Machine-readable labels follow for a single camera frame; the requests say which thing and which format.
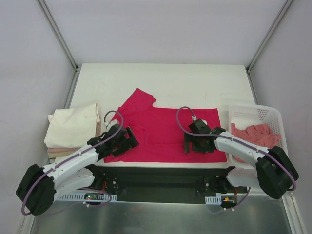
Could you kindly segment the magenta t-shirt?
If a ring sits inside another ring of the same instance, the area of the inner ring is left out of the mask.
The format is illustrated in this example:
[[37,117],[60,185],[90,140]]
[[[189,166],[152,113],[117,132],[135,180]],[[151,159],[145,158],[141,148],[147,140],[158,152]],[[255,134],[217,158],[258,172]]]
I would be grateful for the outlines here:
[[156,99],[140,90],[129,96],[113,118],[130,127],[139,145],[120,156],[108,156],[104,162],[219,163],[225,153],[185,153],[184,132],[192,122],[192,112],[154,107]]

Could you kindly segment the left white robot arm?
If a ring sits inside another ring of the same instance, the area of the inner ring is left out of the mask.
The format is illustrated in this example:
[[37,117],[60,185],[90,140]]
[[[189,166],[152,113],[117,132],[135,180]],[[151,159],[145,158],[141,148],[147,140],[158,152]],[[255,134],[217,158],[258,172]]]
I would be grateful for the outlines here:
[[30,166],[16,190],[16,196],[22,202],[22,214],[41,215],[58,198],[77,189],[101,191],[105,176],[95,163],[108,156],[120,156],[138,145],[130,127],[114,124],[63,161],[42,167]]

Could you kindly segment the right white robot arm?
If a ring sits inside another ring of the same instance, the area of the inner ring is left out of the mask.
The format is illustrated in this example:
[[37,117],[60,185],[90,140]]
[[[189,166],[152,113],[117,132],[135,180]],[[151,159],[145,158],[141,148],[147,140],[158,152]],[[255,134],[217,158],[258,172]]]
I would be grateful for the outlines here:
[[226,173],[213,179],[211,189],[222,194],[236,187],[259,188],[273,199],[294,191],[299,174],[285,151],[274,146],[261,147],[242,140],[221,127],[210,129],[201,119],[184,130],[185,142],[194,141],[205,153],[220,151],[236,156],[251,168],[228,167]]

